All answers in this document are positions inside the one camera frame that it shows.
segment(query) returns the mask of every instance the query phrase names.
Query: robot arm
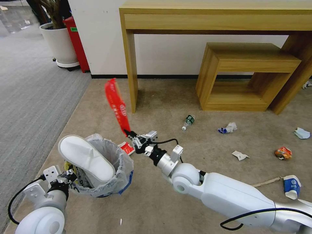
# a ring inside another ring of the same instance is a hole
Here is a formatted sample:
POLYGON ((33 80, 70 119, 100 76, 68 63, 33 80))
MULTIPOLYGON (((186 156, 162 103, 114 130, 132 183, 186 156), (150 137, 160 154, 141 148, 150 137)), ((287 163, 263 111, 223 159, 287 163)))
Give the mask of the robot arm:
POLYGON ((72 170, 61 173, 58 166, 44 170, 39 179, 24 190, 35 210, 19 223, 15 234, 65 234, 65 207, 69 185, 77 179, 72 170))
POLYGON ((196 197, 208 208, 241 223, 238 228, 222 227, 237 230, 245 224, 275 231, 312 233, 312 203, 303 200, 288 204, 273 202, 251 185, 218 173, 200 171, 189 163, 178 164, 183 148, 177 145, 169 155, 158 148, 155 131, 146 135, 127 134, 136 153, 144 153, 152 159, 177 192, 196 197))

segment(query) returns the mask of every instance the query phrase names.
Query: table drawer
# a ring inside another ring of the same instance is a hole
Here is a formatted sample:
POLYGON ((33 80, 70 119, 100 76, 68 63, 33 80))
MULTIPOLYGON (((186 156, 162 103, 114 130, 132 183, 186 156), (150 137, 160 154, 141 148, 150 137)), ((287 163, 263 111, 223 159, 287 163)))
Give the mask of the table drawer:
POLYGON ((126 29, 312 31, 312 15, 295 14, 124 14, 126 29))

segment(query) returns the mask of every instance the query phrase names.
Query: wooden cube stool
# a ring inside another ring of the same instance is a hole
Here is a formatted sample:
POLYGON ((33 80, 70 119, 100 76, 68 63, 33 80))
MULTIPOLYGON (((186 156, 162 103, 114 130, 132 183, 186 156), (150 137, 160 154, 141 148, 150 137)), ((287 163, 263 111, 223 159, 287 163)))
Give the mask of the wooden cube stool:
POLYGON ((265 111, 300 62, 273 44, 207 43, 196 84, 201 107, 265 111), (215 82, 225 71, 255 73, 249 82, 215 82))

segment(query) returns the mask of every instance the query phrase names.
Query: black cable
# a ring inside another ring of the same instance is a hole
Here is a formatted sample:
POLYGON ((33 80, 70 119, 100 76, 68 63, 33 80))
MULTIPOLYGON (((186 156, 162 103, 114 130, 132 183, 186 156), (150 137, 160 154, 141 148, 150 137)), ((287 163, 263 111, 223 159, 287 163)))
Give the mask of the black cable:
POLYGON ((225 227, 224 225, 229 223, 229 222, 232 222, 234 220, 237 220, 237 219, 240 219, 240 218, 244 218, 246 216, 249 216, 249 215, 254 215, 254 214, 258 214, 258 213, 263 213, 263 212, 269 212, 269 211, 292 211, 292 212, 297 212, 297 213, 301 213, 301 214, 304 214, 306 216, 308 216, 309 218, 312 218, 312 215, 304 212, 304 211, 301 211, 301 210, 297 210, 297 209, 291 209, 291 208, 270 208, 270 209, 262 209, 262 210, 256 210, 256 211, 251 211, 251 212, 247 212, 247 213, 244 213, 242 215, 238 215, 236 217, 233 217, 233 218, 230 218, 222 223, 220 223, 220 226, 226 230, 229 230, 229 231, 236 231, 238 229, 240 229, 243 224, 240 224, 239 226, 235 227, 235 228, 228 228, 228 227, 225 227))
POLYGON ((178 140, 177 139, 175 139, 175 138, 172 138, 172 139, 170 139, 170 140, 167 140, 167 141, 161 141, 161 142, 153 142, 153 144, 164 144, 164 143, 168 143, 168 142, 170 142, 170 141, 174 141, 175 140, 175 142, 176 142, 176 144, 178 145, 179 144, 179 142, 178 142, 178 140))
POLYGON ((16 220, 13 218, 13 215, 12 215, 12 213, 11 213, 11 206, 12 206, 13 201, 15 200, 15 198, 16 198, 28 185, 30 185, 31 183, 36 182, 37 180, 40 180, 40 179, 41 179, 41 180, 46 180, 45 176, 42 174, 39 178, 37 178, 37 179, 33 180, 32 182, 28 183, 27 185, 25 185, 25 186, 24 186, 20 191, 18 191, 18 192, 14 195, 14 197, 11 199, 11 201, 10 201, 8 207, 7 207, 7 214, 8 214, 8 216, 9 216, 10 220, 11 220, 13 223, 15 223, 15 224, 17 224, 17 225, 19 224, 19 222, 16 221, 16 220))
POLYGON ((179 144, 179 143, 178 143, 178 140, 177 140, 177 139, 175 139, 175 138, 172 138, 172 139, 167 140, 167 141, 152 142, 152 143, 153 143, 153 144, 164 144, 164 143, 168 143, 168 142, 170 142, 170 141, 174 141, 174 140, 175 140, 176 144, 178 145, 178 144, 179 144))

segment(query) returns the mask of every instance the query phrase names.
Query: white flower pot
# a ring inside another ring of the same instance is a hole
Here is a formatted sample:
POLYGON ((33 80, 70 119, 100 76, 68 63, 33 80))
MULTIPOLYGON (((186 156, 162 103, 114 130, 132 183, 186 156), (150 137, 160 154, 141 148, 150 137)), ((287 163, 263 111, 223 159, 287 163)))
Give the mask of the white flower pot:
POLYGON ((51 26, 52 23, 46 23, 39 28, 53 56, 56 58, 58 66, 66 68, 78 66, 79 62, 67 28, 47 29, 51 26))

